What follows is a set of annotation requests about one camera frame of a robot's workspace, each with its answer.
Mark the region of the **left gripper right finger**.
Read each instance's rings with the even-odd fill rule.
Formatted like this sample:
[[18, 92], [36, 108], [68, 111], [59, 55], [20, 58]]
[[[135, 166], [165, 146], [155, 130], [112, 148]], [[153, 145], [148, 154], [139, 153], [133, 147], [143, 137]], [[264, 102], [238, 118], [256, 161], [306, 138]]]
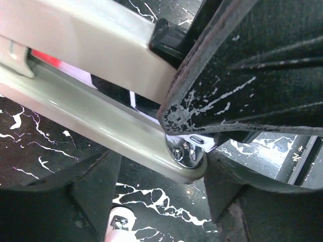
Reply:
[[220, 241], [322, 241], [322, 190], [277, 181], [216, 151], [207, 155], [204, 184]]

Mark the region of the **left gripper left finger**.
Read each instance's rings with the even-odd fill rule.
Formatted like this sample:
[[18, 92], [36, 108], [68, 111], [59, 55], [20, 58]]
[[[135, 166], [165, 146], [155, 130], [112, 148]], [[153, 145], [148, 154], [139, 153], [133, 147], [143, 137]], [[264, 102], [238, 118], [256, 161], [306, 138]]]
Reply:
[[104, 241], [120, 165], [120, 154], [106, 150], [2, 188], [1, 241]]

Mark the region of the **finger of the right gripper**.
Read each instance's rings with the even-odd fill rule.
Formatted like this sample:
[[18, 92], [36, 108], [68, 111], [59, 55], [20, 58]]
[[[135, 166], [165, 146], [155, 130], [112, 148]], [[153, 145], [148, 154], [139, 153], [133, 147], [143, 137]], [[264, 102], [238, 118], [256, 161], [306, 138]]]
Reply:
[[322, 135], [322, 1], [203, 1], [157, 118], [169, 135]]

